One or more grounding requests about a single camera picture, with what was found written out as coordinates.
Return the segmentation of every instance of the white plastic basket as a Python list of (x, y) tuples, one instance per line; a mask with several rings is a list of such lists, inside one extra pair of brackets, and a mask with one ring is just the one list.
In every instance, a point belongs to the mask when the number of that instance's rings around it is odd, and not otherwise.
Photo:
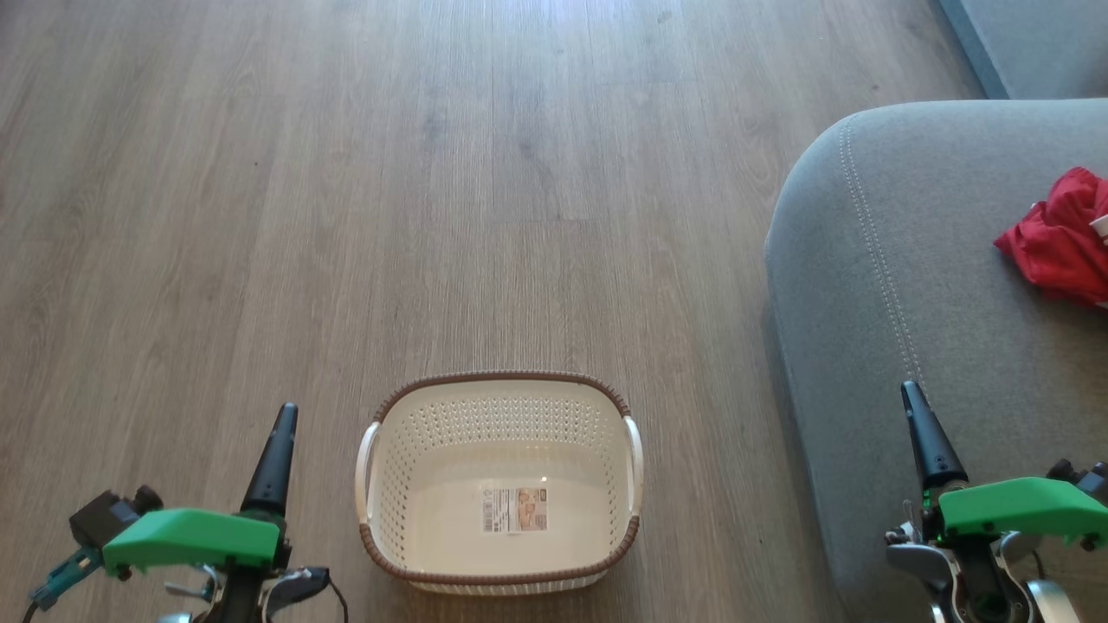
[(424, 590), (587, 586), (638, 532), (643, 445), (588, 377), (481, 372), (392, 395), (366, 430), (355, 503), (366, 551)]

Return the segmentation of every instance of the product label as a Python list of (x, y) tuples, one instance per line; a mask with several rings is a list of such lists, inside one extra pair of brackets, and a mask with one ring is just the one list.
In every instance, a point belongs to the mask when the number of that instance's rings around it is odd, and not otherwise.
[(546, 489), (481, 490), (481, 532), (515, 534), (546, 530)]

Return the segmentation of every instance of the wooden floor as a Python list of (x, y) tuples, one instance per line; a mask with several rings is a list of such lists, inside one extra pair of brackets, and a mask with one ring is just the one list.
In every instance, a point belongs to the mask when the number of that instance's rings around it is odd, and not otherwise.
[[(237, 509), (294, 400), (295, 561), (332, 568), (352, 621), (834, 620), (762, 241), (838, 119), (979, 96), (943, 20), (924, 0), (0, 0), (2, 616), (104, 489)], [(592, 589), (433, 596), (361, 551), (371, 411), (485, 368), (598, 376), (639, 421), (643, 530)], [(199, 576), (98, 575), (37, 621), (152, 622), (186, 605), (167, 578)], [(328, 596), (290, 614), (338, 620)]]

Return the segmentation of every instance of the red garment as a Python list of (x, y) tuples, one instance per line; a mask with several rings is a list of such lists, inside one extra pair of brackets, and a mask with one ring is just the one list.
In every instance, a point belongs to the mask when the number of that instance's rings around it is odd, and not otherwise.
[(993, 243), (1051, 298), (1108, 302), (1108, 246), (1091, 223), (1108, 216), (1108, 181), (1086, 168), (1066, 172), (1046, 201)]

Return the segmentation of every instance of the gray fabric upholstery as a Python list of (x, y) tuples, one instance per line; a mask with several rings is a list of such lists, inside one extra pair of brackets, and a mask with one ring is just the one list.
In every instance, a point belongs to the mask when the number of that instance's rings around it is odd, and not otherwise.
[(1108, 2), (940, 0), (989, 98), (1108, 95)]
[[(834, 582), (852, 620), (926, 620), (882, 534), (919, 499), (900, 401), (922, 381), (973, 481), (1108, 460), (1108, 314), (1044, 299), (992, 245), (1068, 168), (1108, 174), (1108, 100), (859, 113), (786, 182), (771, 305)], [(1106, 559), (1050, 547), (1088, 621)]]

